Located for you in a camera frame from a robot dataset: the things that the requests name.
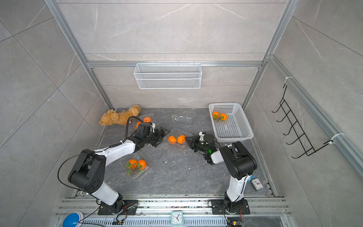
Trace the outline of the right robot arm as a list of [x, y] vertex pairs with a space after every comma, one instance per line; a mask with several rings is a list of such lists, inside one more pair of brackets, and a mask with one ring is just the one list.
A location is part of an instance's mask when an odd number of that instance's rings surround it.
[[240, 203], [244, 199], [246, 185], [258, 167], [257, 161], [246, 147], [240, 141], [222, 146], [212, 134], [205, 132], [186, 137], [185, 141], [190, 149], [203, 155], [208, 164], [226, 165], [231, 178], [225, 200], [229, 204]]

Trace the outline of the blue round button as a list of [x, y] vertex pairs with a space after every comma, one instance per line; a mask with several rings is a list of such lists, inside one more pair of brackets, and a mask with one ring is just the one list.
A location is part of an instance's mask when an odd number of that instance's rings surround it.
[[76, 211], [69, 214], [63, 221], [62, 227], [81, 227], [81, 220], [84, 218], [83, 213]]

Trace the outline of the orange in far container right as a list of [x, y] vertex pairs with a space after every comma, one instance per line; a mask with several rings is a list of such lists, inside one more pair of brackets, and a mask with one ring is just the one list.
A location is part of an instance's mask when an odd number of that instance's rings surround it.
[[145, 123], [151, 123], [151, 118], [150, 117], [145, 117], [143, 122]]

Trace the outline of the black wall hook rack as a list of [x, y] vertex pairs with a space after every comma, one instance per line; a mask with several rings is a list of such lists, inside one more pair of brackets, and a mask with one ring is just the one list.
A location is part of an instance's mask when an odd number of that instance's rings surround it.
[[302, 124], [299, 122], [298, 118], [294, 114], [293, 110], [291, 109], [290, 105], [287, 103], [285, 99], [285, 94], [287, 91], [287, 85], [283, 85], [283, 94], [279, 101], [278, 108], [275, 111], [271, 111], [274, 114], [277, 114], [279, 112], [282, 112], [284, 115], [280, 120], [276, 120], [277, 123], [282, 123], [285, 120], [290, 125], [290, 128], [287, 133], [283, 133], [284, 136], [289, 136], [290, 134], [293, 134], [295, 137], [295, 140], [293, 142], [286, 142], [286, 145], [294, 145], [298, 143], [302, 149], [303, 152], [300, 155], [292, 156], [293, 159], [299, 159], [303, 156], [311, 156], [314, 153], [317, 153], [321, 149], [325, 148], [326, 146], [332, 145], [333, 140], [328, 140], [322, 144], [321, 147], [315, 148], [310, 141], [308, 135], [306, 134], [305, 130], [303, 129]]

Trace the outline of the leafy twin oranges container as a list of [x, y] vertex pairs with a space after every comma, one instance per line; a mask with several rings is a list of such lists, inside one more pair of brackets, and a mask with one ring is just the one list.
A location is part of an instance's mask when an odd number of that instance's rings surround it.
[[137, 177], [141, 175], [148, 168], [145, 160], [130, 159], [125, 166], [126, 174], [128, 176]]
[[228, 119], [227, 114], [225, 113], [219, 113], [217, 111], [212, 113], [212, 118], [214, 121], [226, 121]]

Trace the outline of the orange in middle container lower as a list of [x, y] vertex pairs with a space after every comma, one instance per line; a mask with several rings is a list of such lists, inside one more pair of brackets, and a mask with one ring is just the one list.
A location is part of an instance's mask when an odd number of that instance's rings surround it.
[[172, 145], [177, 143], [177, 139], [174, 136], [169, 136], [168, 137], [168, 142]]

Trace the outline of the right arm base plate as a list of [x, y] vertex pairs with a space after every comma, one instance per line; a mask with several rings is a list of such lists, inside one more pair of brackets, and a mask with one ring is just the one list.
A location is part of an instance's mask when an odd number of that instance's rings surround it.
[[243, 214], [249, 215], [249, 204], [245, 199], [237, 202], [230, 202], [228, 199], [223, 200], [209, 200], [208, 206], [212, 209], [214, 215], [218, 214]]

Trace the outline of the small white clock front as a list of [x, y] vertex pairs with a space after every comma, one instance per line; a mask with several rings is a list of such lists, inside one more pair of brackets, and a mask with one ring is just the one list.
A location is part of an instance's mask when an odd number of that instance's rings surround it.
[[184, 224], [183, 211], [172, 211], [170, 224], [172, 226], [178, 226], [178, 227], [183, 226]]

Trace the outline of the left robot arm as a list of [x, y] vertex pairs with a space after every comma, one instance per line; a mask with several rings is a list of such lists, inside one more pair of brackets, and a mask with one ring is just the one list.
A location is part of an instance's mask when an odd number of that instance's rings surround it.
[[68, 182], [72, 185], [64, 183], [59, 176], [58, 181], [66, 187], [97, 198], [101, 205], [120, 208], [123, 205], [122, 195], [104, 181], [106, 167], [124, 156], [139, 151], [145, 145], [150, 144], [156, 148], [170, 133], [164, 127], [156, 127], [154, 123], [147, 122], [141, 122], [131, 134], [128, 134], [128, 130], [127, 125], [125, 138], [119, 143], [98, 150], [85, 149], [80, 154], [70, 157], [69, 159], [77, 159], [68, 175]]

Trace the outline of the white plastic basket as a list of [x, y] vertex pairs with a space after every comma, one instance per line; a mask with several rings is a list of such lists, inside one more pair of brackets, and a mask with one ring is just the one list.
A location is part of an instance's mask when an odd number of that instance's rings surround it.
[[215, 138], [218, 142], [236, 142], [251, 140], [254, 137], [251, 126], [238, 103], [212, 103], [209, 112], [225, 114], [226, 120], [217, 120], [211, 116]]

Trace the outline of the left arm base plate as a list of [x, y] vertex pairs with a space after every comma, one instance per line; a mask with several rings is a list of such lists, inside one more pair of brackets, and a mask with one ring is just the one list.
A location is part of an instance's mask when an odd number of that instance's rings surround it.
[[118, 215], [127, 214], [135, 215], [138, 207], [138, 200], [119, 200], [116, 201], [114, 205], [107, 205], [101, 202], [100, 209], [98, 210], [98, 215]]

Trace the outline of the brown teddy bear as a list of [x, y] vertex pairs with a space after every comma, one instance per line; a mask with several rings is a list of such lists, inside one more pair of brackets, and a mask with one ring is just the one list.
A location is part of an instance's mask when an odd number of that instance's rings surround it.
[[101, 126], [110, 126], [114, 124], [126, 125], [127, 120], [131, 116], [138, 116], [141, 112], [139, 105], [134, 105], [128, 111], [121, 111], [117, 113], [115, 110], [108, 110], [104, 113], [99, 121]]

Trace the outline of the small white square clock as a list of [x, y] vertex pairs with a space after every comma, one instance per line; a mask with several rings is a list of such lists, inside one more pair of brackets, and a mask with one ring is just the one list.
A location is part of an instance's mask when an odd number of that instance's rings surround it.
[[254, 188], [256, 189], [256, 191], [259, 191], [264, 188], [263, 184], [261, 183], [261, 181], [259, 179], [252, 179], [251, 183], [254, 186]]

